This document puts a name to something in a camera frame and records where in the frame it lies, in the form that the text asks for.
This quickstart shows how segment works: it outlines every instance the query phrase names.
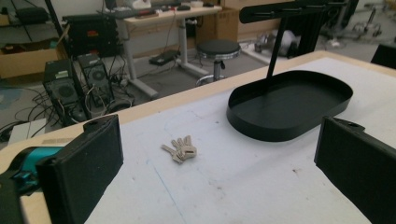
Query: chair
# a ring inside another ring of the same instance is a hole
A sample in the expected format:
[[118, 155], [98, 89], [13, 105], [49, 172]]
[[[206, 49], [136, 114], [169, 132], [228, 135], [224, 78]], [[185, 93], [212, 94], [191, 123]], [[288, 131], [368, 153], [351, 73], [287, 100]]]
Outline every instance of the chair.
[[396, 69], [396, 44], [380, 44], [371, 63]]
[[201, 86], [205, 80], [218, 81], [225, 78], [220, 74], [220, 68], [225, 69], [223, 60], [233, 59], [239, 56], [241, 47], [238, 43], [226, 39], [207, 40], [197, 45], [197, 52], [201, 58], [212, 59], [214, 70], [212, 75], [201, 77], [196, 86]]

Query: desk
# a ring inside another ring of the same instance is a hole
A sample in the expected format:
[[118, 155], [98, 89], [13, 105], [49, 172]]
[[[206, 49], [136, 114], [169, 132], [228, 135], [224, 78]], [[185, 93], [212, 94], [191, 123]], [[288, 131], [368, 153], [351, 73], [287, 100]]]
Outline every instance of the desk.
[[129, 81], [138, 89], [146, 93], [151, 99], [158, 97], [158, 92], [150, 88], [148, 85], [137, 79], [136, 70], [134, 68], [134, 56], [132, 53], [132, 38], [130, 37], [130, 30], [128, 26], [143, 27], [157, 23], [169, 22], [172, 20], [179, 21], [178, 39], [180, 44], [180, 59], [178, 64], [184, 69], [191, 70], [198, 75], [206, 75], [207, 71], [196, 66], [191, 65], [187, 61], [187, 37], [186, 37], [186, 18], [204, 16], [208, 14], [215, 14], [221, 10], [221, 7], [192, 7], [189, 11], [167, 11], [160, 13], [158, 17], [150, 17], [145, 19], [130, 18], [121, 22], [120, 36], [123, 39], [123, 46], [126, 54], [126, 61], [128, 63], [128, 72], [130, 75]]
[[[275, 74], [294, 68], [328, 71], [350, 84], [354, 95], [337, 117], [396, 146], [396, 70], [315, 51], [279, 63]], [[369, 223], [315, 166], [319, 127], [288, 142], [265, 143], [228, 123], [231, 90], [263, 78], [266, 71], [118, 112], [125, 161], [87, 223]], [[4, 148], [0, 173], [26, 147], [50, 146], [43, 141], [80, 133], [78, 124]], [[170, 146], [171, 139], [186, 134], [198, 155], [178, 165], [160, 145]], [[42, 193], [22, 201], [31, 223], [50, 223]]]

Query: stool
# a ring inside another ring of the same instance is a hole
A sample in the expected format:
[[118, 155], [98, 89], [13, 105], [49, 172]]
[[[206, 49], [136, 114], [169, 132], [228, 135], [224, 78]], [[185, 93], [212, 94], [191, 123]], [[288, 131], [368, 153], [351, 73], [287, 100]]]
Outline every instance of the stool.
[[215, 39], [198, 44], [197, 51], [201, 58], [215, 60], [213, 75], [201, 77], [196, 82], [196, 86], [201, 86], [204, 80], [212, 78], [213, 81], [218, 81], [224, 78], [224, 76], [220, 75], [220, 68], [225, 69], [223, 60], [238, 57], [241, 52], [241, 47], [238, 43], [231, 40]]

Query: gray floor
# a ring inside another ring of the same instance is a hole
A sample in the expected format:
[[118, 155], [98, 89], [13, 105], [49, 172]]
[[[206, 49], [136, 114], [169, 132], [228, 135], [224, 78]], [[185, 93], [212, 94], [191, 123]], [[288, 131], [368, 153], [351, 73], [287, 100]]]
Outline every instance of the gray floor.
[[[349, 32], [352, 31], [353, 26], [357, 22], [367, 21], [369, 16], [370, 12], [360, 12], [355, 14], [354, 17], [351, 19], [348, 27], [345, 29], [346, 34], [349, 34]], [[355, 59], [370, 62], [378, 46], [378, 43], [393, 42], [396, 36], [396, 21], [394, 20], [394, 11], [391, 13], [377, 13], [375, 16], [375, 22], [379, 22], [382, 25], [383, 33], [378, 37], [363, 35], [361, 36], [361, 38], [356, 39], [343, 38], [339, 36], [339, 40], [343, 43], [344, 47], [333, 48], [328, 45], [329, 39], [327, 37], [321, 36], [318, 40], [316, 49], [328, 50]], [[104, 61], [109, 67], [112, 59], [104, 59]], [[193, 49], [189, 51], [189, 61], [199, 67], [202, 67], [206, 71], [213, 70], [213, 63], [210, 61], [200, 61], [199, 59], [197, 59], [196, 53]], [[236, 76], [246, 71], [266, 66], [265, 63], [259, 62], [258, 60], [247, 56], [246, 54], [241, 54], [236, 59], [225, 61], [225, 64], [226, 69], [221, 72], [228, 77]], [[115, 62], [116, 68], [112, 71], [116, 71], [118, 68], [122, 68], [122, 66], [123, 60], [118, 58]], [[195, 82], [198, 79], [198, 77], [196, 77], [195, 75], [184, 71], [173, 63], [169, 63], [162, 67], [150, 65], [149, 58], [138, 59], [136, 62], [136, 69], [139, 76], [141, 76], [140, 79], [148, 84], [151, 88], [156, 90], [160, 94], [160, 98], [177, 92], [195, 88]], [[7, 81], [0, 80], [0, 86], [5, 85], [7, 85]], [[0, 90], [0, 128], [16, 120], [33, 120], [35, 117], [37, 119], [40, 119], [45, 114], [44, 112], [43, 114], [40, 114], [40, 112], [44, 111], [45, 108], [49, 108], [50, 106], [50, 102], [45, 96], [46, 94], [44, 93], [44, 89], [41, 83], [33, 83], [20, 87], [25, 89]], [[42, 92], [43, 97], [37, 97], [38, 92]], [[133, 101], [134, 105], [141, 105], [149, 101], [147, 95], [130, 85], [125, 88], [119, 88], [117, 85], [114, 85], [114, 92], [117, 102], [119, 103]], [[94, 112], [101, 110], [102, 108], [93, 109]], [[50, 115], [49, 111], [49, 109], [48, 111], [46, 111], [46, 117]], [[46, 127], [46, 131], [50, 132], [51, 130], [59, 128], [61, 127], [58, 123], [56, 123], [56, 119], [52, 119], [49, 121], [49, 124]], [[0, 143], [0, 148], [3, 148], [6, 145], [7, 142]]]

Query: floor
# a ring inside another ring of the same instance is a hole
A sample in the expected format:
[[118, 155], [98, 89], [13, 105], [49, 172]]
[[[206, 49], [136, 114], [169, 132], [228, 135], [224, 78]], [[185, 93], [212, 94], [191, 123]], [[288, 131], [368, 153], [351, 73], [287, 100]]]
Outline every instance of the floor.
[[[340, 41], [340, 45], [334, 45], [334, 42], [329, 42], [327, 37], [321, 36], [318, 40], [316, 49], [328, 50], [331, 52], [339, 53], [359, 59], [362, 61], [370, 62], [378, 43], [390, 43], [394, 41], [396, 37], [395, 29], [395, 12], [384, 13], [378, 12], [375, 16], [375, 22], [381, 23], [382, 35], [378, 37], [372, 37], [371, 35], [361, 36], [359, 39], [350, 38], [353, 27], [360, 21], [367, 21], [370, 16], [370, 11], [356, 13], [348, 27], [344, 30], [345, 33], [339, 35], [337, 41]], [[254, 49], [254, 41], [241, 43], [243, 49]], [[196, 53], [193, 49], [189, 51], [189, 61], [207, 71], [212, 71], [213, 63], [210, 61], [199, 60], [196, 57]], [[113, 62], [113, 58], [104, 59], [107, 68]], [[238, 58], [225, 61], [226, 69], [221, 71], [222, 74], [231, 77], [238, 74], [257, 69], [266, 66], [267, 63], [253, 59], [252, 57], [241, 54]], [[114, 61], [114, 69], [112, 69], [111, 75], [117, 76], [122, 73], [124, 65], [123, 59], [120, 57]], [[140, 79], [148, 84], [151, 88], [156, 90], [161, 97], [171, 95], [177, 92], [185, 91], [191, 88], [195, 88], [195, 82], [198, 77], [186, 73], [183, 69], [176, 66], [174, 63], [168, 63], [164, 66], [158, 67], [149, 64], [149, 58], [140, 58], [136, 60], [137, 73]], [[6, 86], [5, 80], [0, 80], [0, 86]], [[136, 88], [128, 85], [123, 87], [122, 85], [113, 85], [114, 94], [116, 96], [116, 104], [131, 104], [134, 106], [141, 105], [149, 98], [147, 95], [137, 90]], [[57, 122], [56, 116], [51, 111], [51, 104], [48, 100], [48, 96], [44, 92], [44, 88], [41, 83], [34, 83], [29, 85], [21, 85], [15, 89], [0, 89], [0, 132], [2, 132], [13, 122], [24, 122], [26, 120], [42, 119], [46, 117], [48, 119], [45, 127], [46, 132], [62, 128], [59, 122]], [[92, 116], [97, 117], [104, 114], [102, 107], [92, 107]], [[0, 135], [0, 149], [7, 145], [7, 137]]]

